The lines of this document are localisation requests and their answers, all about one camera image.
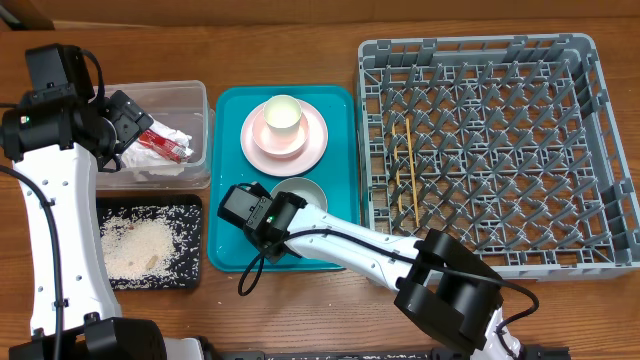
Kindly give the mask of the white napkin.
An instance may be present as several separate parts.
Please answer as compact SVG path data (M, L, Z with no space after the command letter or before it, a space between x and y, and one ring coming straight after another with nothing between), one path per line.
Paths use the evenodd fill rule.
M153 122L148 130L153 130L161 135L169 136L172 136L175 132L180 131L168 127L157 120ZM192 137L188 134L185 134L184 132L182 133L189 137L188 149L191 151L191 157L194 153L194 151L189 147ZM183 163L175 163L170 160L165 160L154 151L141 146L139 143L137 143L137 140L124 152L124 154L121 156L121 160L126 168L142 168L144 171L147 171L151 175L163 176L174 176L180 174L184 171L184 164L188 162L187 160Z

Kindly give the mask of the red ketchup packet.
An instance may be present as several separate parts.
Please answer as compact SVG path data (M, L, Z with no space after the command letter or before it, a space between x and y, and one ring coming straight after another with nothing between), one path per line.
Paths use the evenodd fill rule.
M172 136L161 135L153 130L146 130L137 139L137 143L150 149L165 160L175 163L186 162L191 151L188 149L189 137L177 131Z

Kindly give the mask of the pale green cup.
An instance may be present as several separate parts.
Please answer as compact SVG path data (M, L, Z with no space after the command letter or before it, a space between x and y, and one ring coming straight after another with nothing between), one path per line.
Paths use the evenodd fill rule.
M299 101L289 95L273 96L263 108L270 132L281 141L293 141L297 137L302 115Z

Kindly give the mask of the large pink plate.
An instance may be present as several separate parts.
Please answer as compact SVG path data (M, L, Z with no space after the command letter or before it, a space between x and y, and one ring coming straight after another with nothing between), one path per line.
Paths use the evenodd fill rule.
M264 122L265 102L254 108L241 129L241 148L245 158L257 170L276 177L289 177L301 174L315 166L328 145L329 133L323 116L309 103L300 100L303 115L300 136L305 142L287 157L277 157L262 149L254 138L258 131L270 134Z

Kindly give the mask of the grey bowl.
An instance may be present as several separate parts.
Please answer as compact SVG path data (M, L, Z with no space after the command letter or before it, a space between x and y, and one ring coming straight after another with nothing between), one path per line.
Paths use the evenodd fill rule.
M324 211L328 210L328 199L322 188L312 180L303 177L291 177L278 183L270 192L275 197L280 192L291 192Z

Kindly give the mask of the wooden chopstick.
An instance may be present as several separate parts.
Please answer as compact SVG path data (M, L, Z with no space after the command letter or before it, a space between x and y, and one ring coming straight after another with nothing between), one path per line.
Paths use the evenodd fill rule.
M392 133L392 140L394 140L396 137L395 123L391 125L391 133ZM398 156L397 144L398 142L396 141L395 145L393 146L393 158L395 161L394 164L396 165L396 171L395 171L395 182L396 182L396 192L397 192L396 204L398 207L398 213L401 214L403 212L403 205L402 205L403 203L402 203L402 195L401 195L402 183L401 183L400 173L399 173L401 162Z
M410 165L410 177L411 177L411 188L412 188L412 203L414 209L414 218L416 223L416 228L419 229L420 225L420 217L419 217L419 205L417 199L417 186L416 186L416 175L415 175L415 165L414 165L414 153L413 153L413 141L412 141L412 133L411 133L411 118L407 116L405 119L405 134L407 138L407 148L408 148L408 157L409 157L409 165Z

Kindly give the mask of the small pink saucer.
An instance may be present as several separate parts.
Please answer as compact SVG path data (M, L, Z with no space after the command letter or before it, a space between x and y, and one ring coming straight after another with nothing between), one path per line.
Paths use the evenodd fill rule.
M308 133L308 121L302 116L292 134L277 134L266 122L263 110L254 116L251 130L254 143L263 152L275 158L288 158L299 153L308 139Z

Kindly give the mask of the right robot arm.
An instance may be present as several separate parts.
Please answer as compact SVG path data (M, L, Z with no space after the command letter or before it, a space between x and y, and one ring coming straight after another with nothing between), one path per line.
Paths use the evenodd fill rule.
M450 235L376 232L285 193L250 194L239 209L243 231L264 255L290 252L357 272L394 292L395 306L421 331L473 359L520 355L503 323L500 276Z

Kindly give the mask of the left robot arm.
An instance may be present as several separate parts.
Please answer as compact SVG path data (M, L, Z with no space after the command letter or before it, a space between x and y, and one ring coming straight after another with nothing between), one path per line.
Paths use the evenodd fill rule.
M153 120L122 91L86 101L44 99L3 114L1 147L13 163L29 223L36 294L29 342L12 359L164 359L151 320L121 315L106 272L96 177Z

